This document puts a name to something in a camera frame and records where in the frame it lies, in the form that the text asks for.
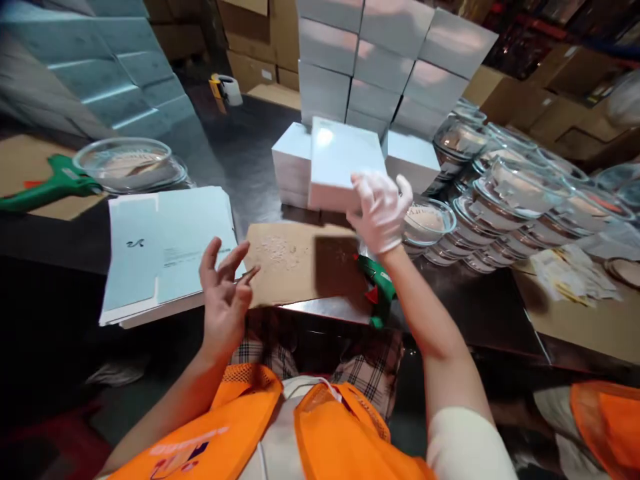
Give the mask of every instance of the gloved hand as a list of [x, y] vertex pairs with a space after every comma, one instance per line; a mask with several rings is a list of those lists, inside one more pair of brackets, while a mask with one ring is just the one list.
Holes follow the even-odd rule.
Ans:
[[391, 250], [402, 241], [403, 219], [413, 202], [411, 185], [398, 175], [398, 187], [379, 172], [354, 173], [351, 182], [360, 196], [362, 216], [347, 212], [347, 220], [367, 244], [379, 255]]

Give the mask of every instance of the cardboard sheet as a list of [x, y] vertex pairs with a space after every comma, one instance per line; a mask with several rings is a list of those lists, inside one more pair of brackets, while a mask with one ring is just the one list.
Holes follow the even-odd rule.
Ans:
[[[47, 159], [56, 153], [68, 157], [75, 155], [74, 150], [29, 135], [17, 135], [0, 141], [0, 195], [12, 195], [24, 190], [25, 181], [48, 180], [53, 172]], [[104, 195], [67, 197], [29, 213], [58, 220], [72, 220], [102, 198]]]
[[570, 301], [552, 301], [528, 265], [518, 268], [523, 271], [514, 271], [513, 276], [538, 332], [640, 364], [640, 292], [610, 278], [622, 302], [600, 300], [596, 308], [589, 308]]
[[254, 223], [247, 240], [247, 270], [259, 264], [251, 282], [252, 307], [286, 305], [323, 297], [344, 296], [366, 301], [367, 280], [353, 258], [358, 252], [354, 232], [335, 225]]

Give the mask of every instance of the workbench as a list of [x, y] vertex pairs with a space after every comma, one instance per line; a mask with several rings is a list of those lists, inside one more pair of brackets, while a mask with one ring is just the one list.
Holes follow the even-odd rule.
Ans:
[[[160, 140], [168, 144], [198, 185], [220, 185], [231, 198], [238, 241], [251, 223], [339, 221], [283, 206], [271, 158], [271, 146], [300, 112], [244, 96], [244, 104], [218, 112], [207, 86], [187, 89], [198, 119], [188, 119]], [[20, 127], [16, 130], [23, 133]], [[71, 148], [86, 140], [55, 132], [39, 132]], [[109, 212], [102, 201], [73, 221], [33, 215], [0, 215], [0, 255], [106, 276], [110, 257]], [[442, 268], [423, 258], [416, 267], [448, 308], [472, 349], [489, 349], [518, 355], [529, 364], [554, 366], [595, 374], [615, 375], [630, 364], [536, 332], [527, 318], [509, 269], [478, 275], [462, 262]], [[318, 299], [284, 308], [320, 317], [367, 323], [370, 311], [362, 302]], [[389, 326], [406, 329], [399, 305], [392, 306]]]

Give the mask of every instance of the label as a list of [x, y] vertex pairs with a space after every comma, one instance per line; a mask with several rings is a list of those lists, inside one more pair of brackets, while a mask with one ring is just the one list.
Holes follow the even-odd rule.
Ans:
[[572, 46], [569, 50], [567, 50], [567, 52], [565, 53], [565, 58], [569, 58], [570, 56], [572, 56], [575, 51], [578, 50], [578, 47], [576, 47], [575, 45]]

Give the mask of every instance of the white box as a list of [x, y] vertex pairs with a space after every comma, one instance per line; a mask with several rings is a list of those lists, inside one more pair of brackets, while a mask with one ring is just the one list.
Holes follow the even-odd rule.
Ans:
[[278, 188], [308, 195], [311, 181], [311, 133], [308, 128], [292, 123], [272, 146], [271, 156]]
[[391, 126], [400, 125], [431, 141], [447, 116], [447, 113], [432, 110], [409, 97], [403, 97]]
[[309, 195], [306, 193], [280, 189], [278, 190], [278, 196], [280, 196], [280, 202], [283, 205], [290, 205], [292, 207], [304, 208], [307, 210], [318, 210], [309, 206]]
[[364, 0], [296, 0], [295, 3], [299, 17], [360, 32]]
[[360, 38], [416, 60], [434, 13], [416, 0], [367, 0]]
[[374, 132], [318, 117], [311, 131], [309, 206], [346, 212], [360, 208], [351, 174], [386, 173], [380, 140]]
[[344, 122], [351, 78], [298, 60], [302, 123], [313, 117]]
[[370, 117], [369, 115], [351, 109], [347, 109], [346, 124], [372, 131], [378, 135], [379, 139], [384, 137], [387, 127], [389, 126], [389, 123], [384, 120]]
[[348, 109], [365, 113], [390, 123], [400, 103], [400, 94], [376, 87], [362, 80], [351, 80]]
[[438, 8], [419, 58], [471, 79], [498, 34]]
[[404, 96], [433, 110], [449, 113], [467, 88], [469, 80], [418, 60]]
[[431, 142], [396, 129], [389, 130], [385, 139], [387, 174], [395, 179], [402, 175], [414, 193], [423, 193], [440, 174], [440, 164]]
[[353, 77], [377, 87], [400, 93], [405, 89], [413, 60], [360, 40]]
[[346, 75], [353, 75], [358, 35], [313, 20], [300, 19], [300, 60]]

